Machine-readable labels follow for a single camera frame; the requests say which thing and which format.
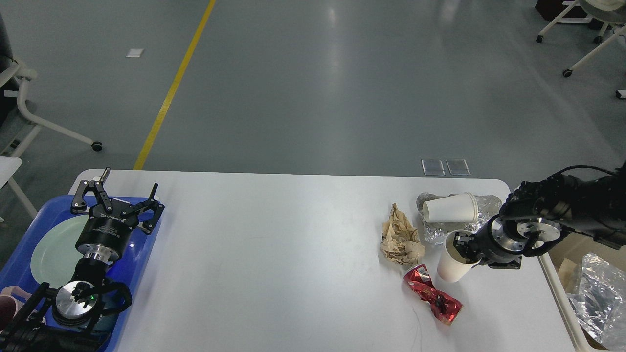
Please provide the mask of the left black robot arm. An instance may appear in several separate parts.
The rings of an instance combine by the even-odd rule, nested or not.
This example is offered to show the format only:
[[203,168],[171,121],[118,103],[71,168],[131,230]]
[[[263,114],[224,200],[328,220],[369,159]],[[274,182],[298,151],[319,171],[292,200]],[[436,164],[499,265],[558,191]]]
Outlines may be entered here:
[[109,196],[110,174],[41,208],[1,272],[3,352],[111,352],[119,341],[165,205]]

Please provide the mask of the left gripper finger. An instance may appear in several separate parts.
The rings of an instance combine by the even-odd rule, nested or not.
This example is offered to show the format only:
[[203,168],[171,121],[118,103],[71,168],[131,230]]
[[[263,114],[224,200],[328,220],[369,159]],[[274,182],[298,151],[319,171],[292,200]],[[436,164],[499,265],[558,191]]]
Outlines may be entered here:
[[[159,201],[157,196],[158,187],[159,184],[154,183],[147,200],[127,206],[125,209],[120,211],[120,218],[125,219],[129,227],[132,229],[139,229],[147,235],[154,232],[159,223],[159,219],[165,211],[165,205]],[[150,213],[150,218],[139,220],[139,216],[145,213]]]
[[[70,205],[72,214],[92,214],[92,211],[98,206],[102,208],[105,214],[112,214],[112,201],[104,189],[104,184],[110,172],[111,168],[106,167],[101,176],[90,181],[81,180]],[[95,197],[96,204],[94,206],[87,205],[87,201],[85,201],[85,195],[89,193]]]

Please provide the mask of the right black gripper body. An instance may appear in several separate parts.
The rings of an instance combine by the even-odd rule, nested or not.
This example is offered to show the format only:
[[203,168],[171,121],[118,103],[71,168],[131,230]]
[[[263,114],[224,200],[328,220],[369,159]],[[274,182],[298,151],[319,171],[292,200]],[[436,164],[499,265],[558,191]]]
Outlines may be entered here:
[[472,254],[479,265],[491,269],[521,269],[523,236],[516,225],[502,220],[490,220],[474,234]]

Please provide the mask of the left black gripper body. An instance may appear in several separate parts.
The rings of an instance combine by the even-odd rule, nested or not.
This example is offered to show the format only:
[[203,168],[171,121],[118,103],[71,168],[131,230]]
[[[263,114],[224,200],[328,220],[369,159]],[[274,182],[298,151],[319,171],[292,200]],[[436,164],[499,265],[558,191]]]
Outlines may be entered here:
[[88,216],[75,245],[83,258],[116,262],[123,258],[132,232],[139,227],[141,209],[114,198],[110,206],[97,203],[90,208],[85,202],[74,201],[73,213]]

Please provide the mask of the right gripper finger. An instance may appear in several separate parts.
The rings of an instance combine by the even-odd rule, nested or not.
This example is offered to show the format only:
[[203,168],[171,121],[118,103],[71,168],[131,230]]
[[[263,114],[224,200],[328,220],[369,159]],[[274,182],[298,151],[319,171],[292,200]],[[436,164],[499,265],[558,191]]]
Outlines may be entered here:
[[481,261],[479,254],[472,252],[472,250],[468,250],[465,247],[461,247],[461,249],[452,247],[451,257],[460,264],[477,264]]
[[475,233],[472,232],[453,232],[452,245],[457,250],[475,250]]

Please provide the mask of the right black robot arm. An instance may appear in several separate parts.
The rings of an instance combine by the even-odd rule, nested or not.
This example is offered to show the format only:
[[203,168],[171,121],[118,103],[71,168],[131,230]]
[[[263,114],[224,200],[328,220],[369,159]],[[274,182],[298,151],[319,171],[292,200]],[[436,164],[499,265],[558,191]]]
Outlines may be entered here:
[[452,236],[454,254],[472,267],[521,268],[523,258],[541,256],[569,234],[581,234],[618,250],[625,245],[625,167],[603,169],[583,181],[566,167],[541,182],[523,182],[498,214],[477,232]]

